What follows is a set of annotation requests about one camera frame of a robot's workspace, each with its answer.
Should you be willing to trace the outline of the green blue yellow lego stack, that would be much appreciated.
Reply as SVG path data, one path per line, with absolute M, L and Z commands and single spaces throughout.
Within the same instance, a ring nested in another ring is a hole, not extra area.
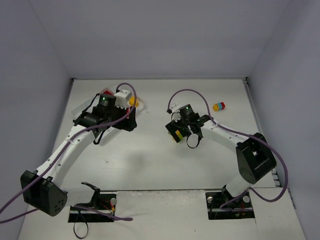
M 175 140 L 176 143 L 179 143 L 184 138 L 179 130 L 172 131 L 171 136 Z

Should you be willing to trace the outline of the yellow curved lego brick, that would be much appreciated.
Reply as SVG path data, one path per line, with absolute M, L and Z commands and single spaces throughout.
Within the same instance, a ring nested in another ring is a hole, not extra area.
M 134 96 L 132 96 L 130 99 L 129 99 L 129 105 L 131 107 L 135 107 L 137 108 L 139 106 L 139 100 L 136 99 Z

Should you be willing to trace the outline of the red flower lego brick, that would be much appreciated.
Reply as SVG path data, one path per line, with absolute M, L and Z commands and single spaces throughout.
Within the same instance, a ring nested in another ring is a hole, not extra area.
M 104 91 L 103 94 L 105 94 L 105 95 L 111 95 L 111 96 L 114 95 L 112 92 L 110 92 L 110 91 L 108 91 L 108 90 Z

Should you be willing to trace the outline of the red curved lego brick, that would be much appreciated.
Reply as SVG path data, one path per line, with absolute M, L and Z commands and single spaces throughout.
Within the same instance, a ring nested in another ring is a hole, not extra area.
M 130 107 L 129 107 L 129 108 L 127 108 L 127 112 L 126 112 L 126 116 L 127 116 L 127 118 L 130 116 L 130 114 L 129 114 L 130 110 L 131 110 L 131 108 L 130 108 Z

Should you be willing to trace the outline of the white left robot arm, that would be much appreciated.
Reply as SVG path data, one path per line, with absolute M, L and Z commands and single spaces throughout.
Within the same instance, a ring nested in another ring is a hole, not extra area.
M 98 187 L 84 181 L 81 188 L 62 187 L 62 183 L 82 152 L 91 144 L 97 145 L 106 130 L 131 132 L 137 127 L 136 109 L 129 104 L 131 97 L 129 90 L 96 94 L 97 105 L 90 103 L 73 120 L 67 137 L 49 159 L 20 177 L 24 202 L 52 217 L 66 206 L 97 208 L 102 201 Z

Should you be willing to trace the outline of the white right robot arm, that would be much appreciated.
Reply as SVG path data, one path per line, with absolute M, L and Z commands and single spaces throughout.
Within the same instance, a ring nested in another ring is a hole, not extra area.
M 264 144 L 222 129 L 207 114 L 200 116 L 194 112 L 190 104 L 173 104 L 167 112 L 171 121 L 165 128 L 177 143 L 197 135 L 198 141 L 209 139 L 235 153 L 238 173 L 221 189 L 225 201 L 242 194 L 277 165 L 272 151 Z

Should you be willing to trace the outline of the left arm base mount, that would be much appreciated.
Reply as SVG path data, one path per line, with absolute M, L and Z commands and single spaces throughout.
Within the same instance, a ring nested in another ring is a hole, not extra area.
M 100 194 L 100 200 L 92 205 L 91 203 L 80 203 L 80 205 L 97 210 L 99 212 L 114 215 L 117 204 L 116 192 L 102 192 Z M 70 207 L 68 214 L 68 223 L 113 223 L 114 220 L 98 214 L 91 210 L 80 209 L 76 207 Z

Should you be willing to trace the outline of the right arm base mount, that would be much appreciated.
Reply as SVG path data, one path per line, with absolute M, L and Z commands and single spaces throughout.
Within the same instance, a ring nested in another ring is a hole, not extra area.
M 229 200 L 222 192 L 209 191 L 205 193 L 205 200 L 209 220 L 242 220 L 255 218 L 252 201 L 247 191 L 229 203 Z

